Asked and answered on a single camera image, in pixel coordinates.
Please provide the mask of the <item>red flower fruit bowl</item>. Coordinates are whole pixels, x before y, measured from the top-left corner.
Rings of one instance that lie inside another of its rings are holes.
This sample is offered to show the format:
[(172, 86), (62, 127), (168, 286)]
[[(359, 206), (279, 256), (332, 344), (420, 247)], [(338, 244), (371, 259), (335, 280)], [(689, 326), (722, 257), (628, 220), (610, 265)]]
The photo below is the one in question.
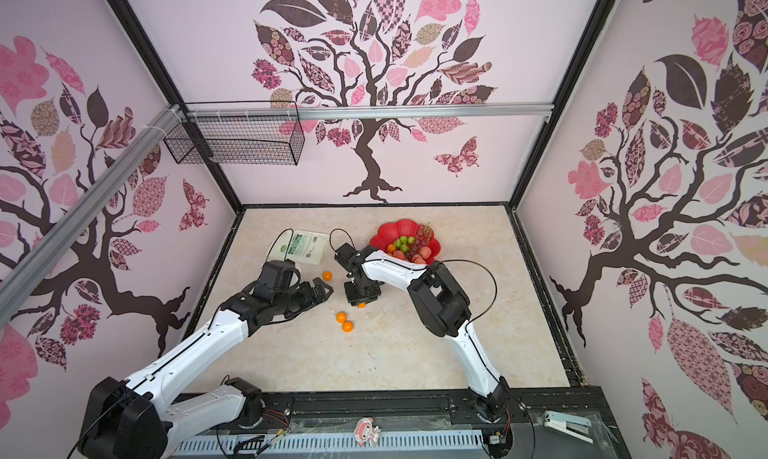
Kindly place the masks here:
[(378, 227), (369, 245), (410, 262), (431, 264), (437, 259), (442, 246), (430, 223), (417, 223), (412, 219), (387, 222)]

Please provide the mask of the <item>purple grape bunch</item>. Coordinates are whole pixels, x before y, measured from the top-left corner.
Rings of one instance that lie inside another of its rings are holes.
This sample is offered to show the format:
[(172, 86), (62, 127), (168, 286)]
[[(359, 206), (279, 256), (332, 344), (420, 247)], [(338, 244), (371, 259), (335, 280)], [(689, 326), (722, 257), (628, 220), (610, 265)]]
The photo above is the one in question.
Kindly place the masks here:
[(414, 238), (415, 242), (413, 243), (411, 250), (418, 252), (424, 247), (429, 247), (434, 238), (434, 231), (429, 224), (419, 224)]

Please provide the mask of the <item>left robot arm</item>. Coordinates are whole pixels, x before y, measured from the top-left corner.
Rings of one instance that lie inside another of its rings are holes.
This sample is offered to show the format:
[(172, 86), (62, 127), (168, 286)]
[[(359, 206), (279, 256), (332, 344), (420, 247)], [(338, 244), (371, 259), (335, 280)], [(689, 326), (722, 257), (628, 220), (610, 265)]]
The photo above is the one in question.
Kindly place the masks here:
[(294, 262), (268, 261), (259, 277), (220, 304), (195, 333), (123, 380), (107, 377), (91, 391), (74, 447), (87, 458), (162, 458), (216, 426), (250, 428), (264, 416), (261, 390), (242, 378), (180, 400), (180, 394), (227, 351), (257, 330), (290, 321), (327, 301), (321, 278), (302, 279)]

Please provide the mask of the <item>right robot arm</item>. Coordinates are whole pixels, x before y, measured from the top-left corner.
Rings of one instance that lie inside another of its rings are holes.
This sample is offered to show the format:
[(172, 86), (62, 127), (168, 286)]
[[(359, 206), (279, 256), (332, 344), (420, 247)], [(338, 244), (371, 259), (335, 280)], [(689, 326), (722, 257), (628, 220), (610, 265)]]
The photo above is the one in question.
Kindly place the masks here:
[(334, 259), (347, 272), (344, 289), (353, 306), (377, 300), (383, 285), (407, 292), (424, 327), (451, 343), (477, 414), (495, 422), (505, 413), (510, 399), (508, 383), (480, 343), (468, 294), (444, 263), (411, 263), (373, 246), (357, 250), (349, 243), (335, 251)]

